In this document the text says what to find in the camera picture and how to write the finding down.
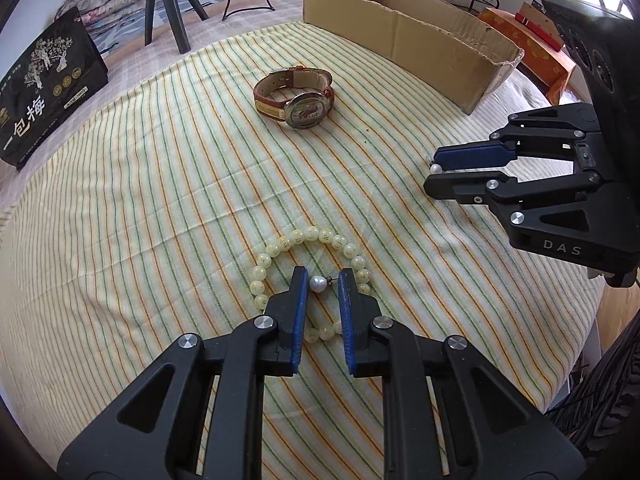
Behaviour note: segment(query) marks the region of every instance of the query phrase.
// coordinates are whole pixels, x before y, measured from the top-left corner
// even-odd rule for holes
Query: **wristwatch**
[[[333,77],[326,70],[295,66],[270,73],[254,87],[255,108],[263,115],[285,121],[296,129],[311,128],[324,119],[334,105]],[[277,101],[270,97],[283,88],[314,88],[293,99]]]

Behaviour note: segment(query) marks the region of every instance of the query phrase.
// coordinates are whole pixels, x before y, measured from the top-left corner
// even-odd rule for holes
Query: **tree illustration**
[[[35,84],[39,89],[41,89],[42,79],[40,78],[40,74],[44,71],[44,61],[40,58],[33,59],[27,67],[27,74],[24,76],[24,83],[27,86]]]
[[[66,68],[66,50],[71,46],[73,40],[71,38],[56,38],[47,49],[49,57],[59,59],[57,72],[62,72]]]

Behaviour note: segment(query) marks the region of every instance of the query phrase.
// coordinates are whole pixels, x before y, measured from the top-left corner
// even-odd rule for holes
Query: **white pearl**
[[[318,335],[322,341],[329,341],[334,335],[335,330],[333,325],[325,325],[321,326],[320,330],[318,330]]]
[[[254,300],[255,306],[258,307],[258,310],[264,310],[267,308],[267,303],[269,303],[269,297],[264,294],[258,294]]]
[[[291,240],[291,243],[295,245],[300,245],[305,241],[305,235],[300,229],[293,229],[289,235],[289,240]]]
[[[309,288],[314,292],[322,292],[326,289],[326,278],[324,276],[314,276],[309,280]]]
[[[267,253],[258,254],[255,264],[268,269],[271,265],[271,257]]]
[[[264,252],[267,253],[267,256],[270,256],[271,258],[275,258],[276,256],[278,256],[278,254],[280,254],[280,249],[276,244],[269,243],[267,244],[267,247],[265,248]]]
[[[331,229],[322,229],[320,231],[320,236],[318,240],[320,240],[323,244],[330,244],[332,240],[334,240],[335,233],[331,231]]]
[[[291,248],[291,240],[288,236],[281,236],[276,242],[276,247],[279,248],[281,253],[285,253]]]
[[[367,266],[367,261],[362,256],[356,256],[353,260],[351,260],[351,269],[358,272],[359,270],[364,269]]]
[[[342,235],[335,235],[334,239],[331,240],[331,247],[333,247],[337,251],[343,248],[346,244],[347,244],[347,238],[345,238]]]
[[[264,283],[259,281],[254,281],[249,283],[249,290],[254,296],[258,296],[259,294],[264,293]]]
[[[305,341],[307,343],[315,343],[318,341],[318,330],[315,328],[305,329]]]
[[[362,269],[356,272],[357,283],[369,283],[371,279],[371,273],[367,269]]]
[[[264,267],[261,267],[260,265],[255,266],[254,270],[251,271],[251,279],[253,282],[261,282],[266,277],[267,277],[267,271]]]
[[[358,248],[354,244],[346,244],[342,250],[342,254],[351,260],[358,256]]]
[[[315,242],[320,236],[320,229],[315,225],[310,225],[305,229],[305,240],[307,242]]]

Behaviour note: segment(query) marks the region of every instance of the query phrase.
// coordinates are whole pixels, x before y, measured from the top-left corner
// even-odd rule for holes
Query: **metal screw head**
[[[449,348],[453,350],[464,350],[467,345],[466,339],[463,338],[461,335],[452,335],[447,340],[447,343],[449,345]]]
[[[382,330],[391,328],[394,320],[387,316],[377,316],[373,318],[373,326]]]
[[[519,225],[519,224],[522,224],[523,222],[524,222],[524,215],[520,211],[516,211],[514,214],[511,215],[512,224]]]
[[[198,344],[198,336],[195,334],[183,334],[178,338],[178,345],[181,348],[193,348]]]
[[[273,326],[273,317],[271,316],[258,316],[254,319],[254,325],[256,328],[264,330]]]

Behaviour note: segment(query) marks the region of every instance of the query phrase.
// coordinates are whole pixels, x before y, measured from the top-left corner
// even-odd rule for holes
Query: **watch face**
[[[329,99],[320,92],[300,94],[285,107],[286,121],[292,128],[316,126],[329,113]]]

